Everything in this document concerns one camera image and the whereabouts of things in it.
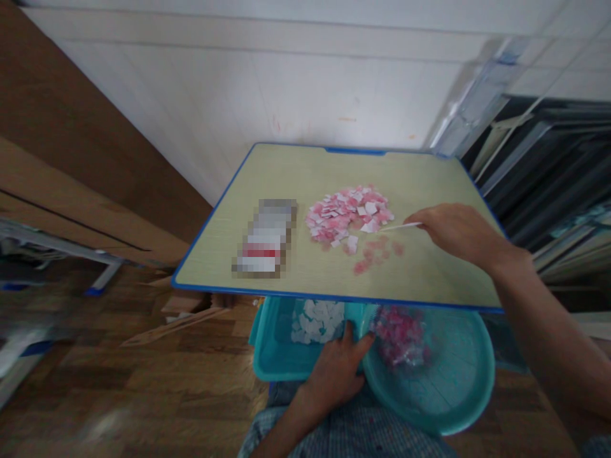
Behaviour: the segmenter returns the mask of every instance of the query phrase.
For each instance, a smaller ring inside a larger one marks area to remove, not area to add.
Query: finger
[[[376,341],[376,336],[373,332],[368,332],[355,345],[355,357],[360,361],[365,357],[371,346]]]
[[[364,385],[365,385],[365,376],[364,375],[355,376],[352,382],[350,383],[350,386],[348,387],[348,391],[346,391],[346,394],[344,395],[344,398],[342,399],[343,402],[347,402],[351,400],[353,397],[355,397],[358,394],[358,392],[363,389]]]
[[[426,222],[429,220],[429,213],[432,208],[433,207],[428,207],[428,208],[417,211],[416,213],[405,218],[403,221],[403,224],[422,223],[425,225]]]
[[[354,324],[352,324],[352,321],[346,320],[346,327],[344,328],[344,337],[342,338],[342,342],[347,342],[349,344],[352,344],[353,339],[354,339],[353,329],[354,329]]]

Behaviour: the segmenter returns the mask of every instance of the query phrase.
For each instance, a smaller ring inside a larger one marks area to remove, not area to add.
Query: person
[[[413,222],[421,222],[420,229],[441,249],[492,278],[543,390],[594,436],[582,455],[611,456],[611,436],[605,436],[611,432],[611,361],[539,279],[530,253],[513,246],[466,205],[423,209],[404,221]],[[373,343],[373,335],[353,342],[353,326],[347,322],[343,338],[325,344],[310,377],[295,385],[294,396],[272,391],[270,407],[255,417],[239,456],[455,456],[443,439],[410,426],[363,389],[365,379],[356,371]]]

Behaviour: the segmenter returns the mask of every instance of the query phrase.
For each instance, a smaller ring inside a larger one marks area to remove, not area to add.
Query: pile of paper pieces
[[[309,345],[325,344],[344,331],[344,303],[333,301],[299,301],[293,310],[291,341]]]
[[[305,223],[317,242],[330,242],[337,247],[349,237],[348,226],[362,232],[373,233],[380,226],[393,221],[395,215],[386,207],[388,199],[370,185],[346,188],[333,195],[327,194],[321,202],[310,207]],[[356,252],[356,241],[348,240],[349,254]]]

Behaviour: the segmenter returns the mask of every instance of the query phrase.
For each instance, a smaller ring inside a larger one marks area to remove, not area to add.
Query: plastic container
[[[255,346],[255,375],[264,382],[305,380],[312,372],[324,345],[291,341],[293,310],[302,308],[304,302],[305,299],[268,296],[259,309],[248,342]],[[344,304],[345,319],[359,324],[366,305]]]
[[[377,305],[365,309],[359,335],[369,328]],[[367,382],[380,403],[433,434],[456,434],[482,414],[495,383],[495,356],[488,331],[476,312],[420,309],[431,363],[390,370],[374,348],[363,359]]]
[[[255,374],[267,382],[305,380],[322,344],[291,342],[292,314],[301,299],[268,297],[259,310],[249,343],[255,346]],[[369,330],[379,306],[345,303],[345,318],[355,324],[355,338]],[[486,327],[476,312],[421,309],[430,364],[389,370],[375,345],[363,359],[367,382],[379,402],[401,418],[432,434],[455,434],[484,411],[495,381],[495,359]]]

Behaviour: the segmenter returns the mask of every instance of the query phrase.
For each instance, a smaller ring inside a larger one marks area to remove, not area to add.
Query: stick
[[[401,226],[393,226],[391,228],[384,228],[379,230],[378,232],[384,232],[386,230],[392,230],[392,229],[401,229],[402,227],[411,227],[411,226],[419,226],[422,223],[407,223],[406,225],[401,225]]]
[[[157,339],[163,337],[166,334],[173,333],[175,331],[179,331],[183,328],[191,326],[193,324],[199,323],[201,321],[208,320],[210,318],[217,317],[224,313],[227,313],[231,309],[222,309],[221,307],[212,307],[210,309],[204,310],[203,312],[196,313],[195,315],[182,318],[180,320],[174,321],[170,324],[165,324],[163,326],[159,326],[150,331],[143,332],[141,334],[135,335],[130,339],[127,339],[119,345],[120,347],[135,347],[137,345],[146,345],[151,342],[156,341]]]

